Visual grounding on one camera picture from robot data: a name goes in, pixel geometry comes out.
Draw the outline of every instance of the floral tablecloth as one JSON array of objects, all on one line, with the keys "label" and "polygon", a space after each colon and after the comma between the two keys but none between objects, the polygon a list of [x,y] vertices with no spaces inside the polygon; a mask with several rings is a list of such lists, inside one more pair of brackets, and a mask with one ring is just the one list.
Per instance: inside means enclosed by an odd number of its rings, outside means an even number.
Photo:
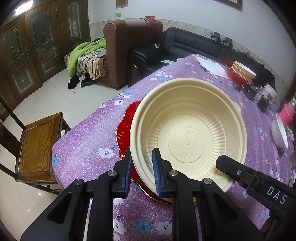
[{"label": "floral tablecloth", "polygon": [[[288,184],[295,170],[289,167],[288,158],[293,151],[288,139],[288,149],[279,156],[271,135],[271,122],[275,113],[262,113],[256,103],[243,92],[235,91],[232,82],[207,74],[190,55],[165,66],[139,81],[131,88],[102,104],[93,114],[65,134],[52,150],[53,169],[58,183],[66,188],[73,180],[89,181],[111,170],[119,160],[115,138],[116,128],[127,107],[141,100],[157,85],[175,78],[190,77],[208,81],[224,91],[242,109],[247,130],[248,149],[245,165],[268,174]],[[268,209],[250,197],[236,182],[227,194],[245,210],[252,222],[260,228],[268,218]],[[172,205],[150,199],[134,183],[126,199],[114,199],[114,240],[171,240]]]}]

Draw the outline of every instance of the pink cup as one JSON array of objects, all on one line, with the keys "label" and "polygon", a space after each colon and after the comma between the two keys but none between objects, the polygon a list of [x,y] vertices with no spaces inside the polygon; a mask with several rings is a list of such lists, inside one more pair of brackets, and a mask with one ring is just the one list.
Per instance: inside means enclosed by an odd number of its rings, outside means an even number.
[{"label": "pink cup", "polygon": [[293,116],[295,115],[295,111],[292,107],[292,105],[290,103],[285,104],[285,107],[287,108],[287,112],[289,113],[289,116],[291,116],[293,118]]},{"label": "pink cup", "polygon": [[287,111],[287,104],[285,104],[285,107],[279,113],[279,117],[281,118],[284,126],[288,125],[293,120]]}]

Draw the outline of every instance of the brown armchair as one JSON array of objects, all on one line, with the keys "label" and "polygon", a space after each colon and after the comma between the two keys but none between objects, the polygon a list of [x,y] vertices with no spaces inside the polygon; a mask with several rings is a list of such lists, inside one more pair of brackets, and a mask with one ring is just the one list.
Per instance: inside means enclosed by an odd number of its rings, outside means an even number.
[{"label": "brown armchair", "polygon": [[108,85],[118,89],[128,83],[128,53],[136,47],[156,42],[162,29],[162,22],[141,18],[117,20],[105,25],[108,75],[104,78]]}]

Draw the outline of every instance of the red plate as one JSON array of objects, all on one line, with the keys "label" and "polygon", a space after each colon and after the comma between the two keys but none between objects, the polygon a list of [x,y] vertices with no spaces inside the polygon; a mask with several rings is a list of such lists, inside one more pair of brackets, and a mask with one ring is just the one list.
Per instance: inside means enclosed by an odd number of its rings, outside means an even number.
[{"label": "red plate", "polygon": [[[116,130],[116,141],[117,141],[117,146],[119,148],[119,157],[120,160],[124,159],[124,156],[126,154],[126,150],[130,146],[129,142],[129,135],[131,131],[131,123],[133,121],[133,116],[135,115],[135,112],[140,104],[140,100],[132,103],[127,109],[124,114],[123,120],[119,123],[117,130]],[[164,204],[172,204],[171,202],[159,198],[154,192],[152,192],[142,181],[140,178],[139,174],[137,173],[135,167],[133,167],[132,174],[131,174],[131,179],[134,183],[138,184],[140,188],[146,193],[147,196],[150,198],[164,203]]]}]

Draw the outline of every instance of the chair seat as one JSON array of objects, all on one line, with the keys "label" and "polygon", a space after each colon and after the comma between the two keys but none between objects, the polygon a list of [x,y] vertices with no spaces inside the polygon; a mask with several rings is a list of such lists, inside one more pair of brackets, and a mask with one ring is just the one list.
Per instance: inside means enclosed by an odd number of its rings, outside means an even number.
[{"label": "chair seat", "polygon": [[21,150],[15,165],[15,181],[42,183],[55,181],[52,170],[52,146],[61,135],[63,114],[56,113],[26,125]]}]

